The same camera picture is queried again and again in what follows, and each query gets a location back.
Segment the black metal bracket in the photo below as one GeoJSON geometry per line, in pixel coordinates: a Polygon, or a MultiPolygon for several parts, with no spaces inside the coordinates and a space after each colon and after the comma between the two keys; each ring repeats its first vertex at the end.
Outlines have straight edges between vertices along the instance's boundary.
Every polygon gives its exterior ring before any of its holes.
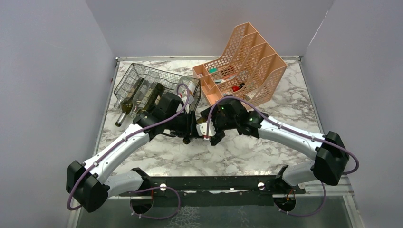
{"type": "MultiPolygon", "coordinates": [[[[273,206],[273,194],[285,194],[283,188],[275,184],[275,175],[260,176],[209,176],[209,177],[150,177],[139,168],[132,169],[143,178],[140,190],[158,187],[161,184],[177,190],[182,206],[273,206]]],[[[304,194],[305,190],[294,188],[295,194],[304,194]]],[[[135,196],[135,193],[123,193],[120,196],[135,196]]],[[[151,192],[140,194],[150,196],[151,192]]],[[[134,205],[148,201],[132,199],[134,205]]],[[[176,207],[177,196],[170,190],[154,190],[153,207],[176,207]]]]}

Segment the glass bottle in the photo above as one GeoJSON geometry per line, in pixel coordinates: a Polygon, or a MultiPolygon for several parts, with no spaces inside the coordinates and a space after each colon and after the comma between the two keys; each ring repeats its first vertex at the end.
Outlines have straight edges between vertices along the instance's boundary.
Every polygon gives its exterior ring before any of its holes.
{"type": "Polygon", "coordinates": [[[157,83],[155,85],[155,88],[151,91],[150,95],[148,96],[147,102],[145,103],[144,107],[141,108],[138,112],[144,110],[144,111],[150,111],[155,105],[156,105],[156,100],[158,96],[162,97],[164,93],[165,87],[161,83],[157,83]]]}
{"type": "Polygon", "coordinates": [[[120,102],[122,113],[115,123],[115,125],[118,127],[122,126],[122,122],[133,109],[133,98],[141,93],[145,94],[147,92],[149,83],[144,78],[138,80],[136,84],[130,89],[126,98],[120,102]]]}
{"type": "Polygon", "coordinates": [[[116,94],[116,98],[117,98],[117,100],[116,100],[116,102],[115,102],[115,104],[114,104],[114,108],[115,108],[115,109],[118,109],[118,108],[120,108],[120,103],[123,101],[123,97],[120,96],[119,93],[117,93],[117,94],[116,94]]]}
{"type": "Polygon", "coordinates": [[[135,95],[133,101],[134,101],[134,107],[132,109],[132,111],[130,112],[129,116],[134,118],[135,115],[139,112],[139,110],[142,110],[146,105],[147,102],[149,100],[149,98],[151,98],[151,96],[155,96],[154,89],[156,88],[156,86],[159,84],[158,81],[160,80],[160,74],[158,74],[157,72],[154,71],[149,71],[147,73],[147,75],[145,76],[145,80],[149,83],[149,87],[147,88],[147,91],[143,94],[141,94],[142,96],[137,96],[135,95]]]}

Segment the screw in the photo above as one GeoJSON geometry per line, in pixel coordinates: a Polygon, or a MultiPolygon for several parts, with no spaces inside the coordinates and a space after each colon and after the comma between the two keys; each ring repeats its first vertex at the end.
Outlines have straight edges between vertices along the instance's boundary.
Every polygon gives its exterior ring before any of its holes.
{"type": "Polygon", "coordinates": [[[260,190],[263,190],[263,189],[265,188],[264,183],[263,183],[263,182],[259,182],[259,183],[258,183],[258,188],[259,188],[260,190]]]}
{"type": "Polygon", "coordinates": [[[162,183],[162,184],[160,185],[160,187],[166,187],[166,184],[162,183]]]}
{"type": "Polygon", "coordinates": [[[299,183],[299,184],[298,184],[298,187],[299,187],[300,189],[304,189],[304,188],[305,188],[305,183],[299,183]]]}

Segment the wire mesh basket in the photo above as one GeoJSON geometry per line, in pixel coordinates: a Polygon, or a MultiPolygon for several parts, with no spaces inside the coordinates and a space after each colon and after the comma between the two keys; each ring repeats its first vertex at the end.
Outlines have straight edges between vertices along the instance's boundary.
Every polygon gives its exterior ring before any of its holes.
{"type": "MultiPolygon", "coordinates": [[[[158,83],[162,84],[164,86],[164,92],[162,93],[163,95],[170,92],[173,94],[176,94],[176,87],[180,82],[188,82],[186,83],[189,85],[189,88],[192,92],[192,96],[194,98],[194,101],[189,105],[189,111],[195,111],[197,108],[197,105],[199,104],[200,100],[200,81],[197,78],[193,77],[187,77],[187,76],[182,76],[178,74],[173,74],[169,73],[166,71],[154,69],[148,66],[144,66],[142,64],[136,64],[132,63],[128,70],[126,71],[125,75],[123,76],[122,80],[120,80],[119,84],[117,85],[116,89],[114,90],[114,94],[117,97],[117,102],[115,103],[114,107],[116,109],[119,109],[121,106],[121,102],[123,101],[124,98],[126,98],[129,94],[129,92],[136,87],[136,83],[138,83],[139,80],[142,78],[147,78],[150,76],[153,76],[154,78],[157,77],[158,83]]],[[[143,98],[140,98],[140,100],[135,101],[133,100],[133,103],[135,102],[143,102],[147,101],[149,99],[150,92],[145,93],[145,96],[143,98]]],[[[134,118],[136,115],[136,109],[133,108],[133,110],[130,112],[129,116],[134,118]]]]}

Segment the marble surface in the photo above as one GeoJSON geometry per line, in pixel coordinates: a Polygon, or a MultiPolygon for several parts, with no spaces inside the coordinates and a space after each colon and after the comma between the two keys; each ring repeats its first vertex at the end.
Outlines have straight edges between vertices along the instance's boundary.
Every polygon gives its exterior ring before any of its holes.
{"type": "MultiPolygon", "coordinates": [[[[135,62],[191,76],[192,67],[206,61],[135,62]]],[[[259,109],[286,124],[318,133],[319,127],[299,64],[296,60],[286,62],[288,67],[272,99],[260,105],[259,109]]],[[[133,61],[120,62],[115,86],[131,63],[133,61]]],[[[132,121],[127,118],[121,127],[115,126],[120,114],[120,110],[113,107],[115,102],[116,97],[112,94],[98,152],[124,132],[132,121]]],[[[202,97],[197,114],[207,107],[202,97]]],[[[273,141],[240,136],[236,130],[226,131],[225,134],[226,137],[216,146],[204,140],[193,140],[189,145],[184,145],[181,138],[158,135],[133,152],[115,169],[114,174],[140,167],[150,176],[266,175],[276,174],[283,165],[308,160],[303,154],[273,141]]]]}

